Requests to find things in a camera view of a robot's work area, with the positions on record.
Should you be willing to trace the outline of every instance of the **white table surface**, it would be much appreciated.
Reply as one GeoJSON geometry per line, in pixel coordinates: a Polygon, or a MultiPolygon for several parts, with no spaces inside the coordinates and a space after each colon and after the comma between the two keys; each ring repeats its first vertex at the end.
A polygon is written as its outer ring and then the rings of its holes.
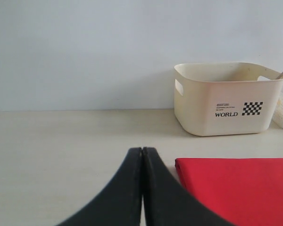
{"type": "Polygon", "coordinates": [[[173,110],[0,113],[0,226],[53,226],[88,203],[130,147],[178,157],[283,157],[283,129],[195,137],[173,110]]]}

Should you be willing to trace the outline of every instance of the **black curved object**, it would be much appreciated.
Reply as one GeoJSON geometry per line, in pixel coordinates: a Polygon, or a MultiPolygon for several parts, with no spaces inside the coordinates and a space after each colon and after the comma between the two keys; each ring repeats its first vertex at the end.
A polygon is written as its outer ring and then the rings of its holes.
{"type": "Polygon", "coordinates": [[[233,226],[191,196],[171,175],[155,148],[142,150],[147,226],[233,226]]]}
{"type": "Polygon", "coordinates": [[[106,187],[58,226],[139,226],[142,208],[142,149],[129,149],[106,187]]]}

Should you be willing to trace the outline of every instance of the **logo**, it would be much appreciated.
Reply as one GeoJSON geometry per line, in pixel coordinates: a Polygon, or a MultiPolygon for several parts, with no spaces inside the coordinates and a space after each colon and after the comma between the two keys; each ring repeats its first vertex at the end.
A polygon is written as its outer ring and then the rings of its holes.
{"type": "Polygon", "coordinates": [[[238,116],[238,112],[222,112],[215,113],[216,117],[235,117],[238,116]]]}
{"type": "Polygon", "coordinates": [[[250,102],[244,103],[243,113],[244,115],[260,115],[260,110],[262,109],[263,102],[250,102]]]}

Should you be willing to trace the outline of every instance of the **red fabric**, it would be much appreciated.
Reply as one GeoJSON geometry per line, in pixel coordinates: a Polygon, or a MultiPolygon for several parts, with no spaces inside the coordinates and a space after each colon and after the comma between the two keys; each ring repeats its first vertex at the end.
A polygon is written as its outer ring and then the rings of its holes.
{"type": "Polygon", "coordinates": [[[182,185],[238,226],[283,226],[283,159],[180,158],[182,185]]]}

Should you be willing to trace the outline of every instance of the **basket handle hole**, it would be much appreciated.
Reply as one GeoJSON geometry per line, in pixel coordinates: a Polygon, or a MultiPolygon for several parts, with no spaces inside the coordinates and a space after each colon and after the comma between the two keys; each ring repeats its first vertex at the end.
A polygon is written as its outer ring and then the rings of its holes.
{"type": "Polygon", "coordinates": [[[179,92],[179,94],[183,96],[183,86],[177,79],[175,79],[175,88],[179,92]]]}

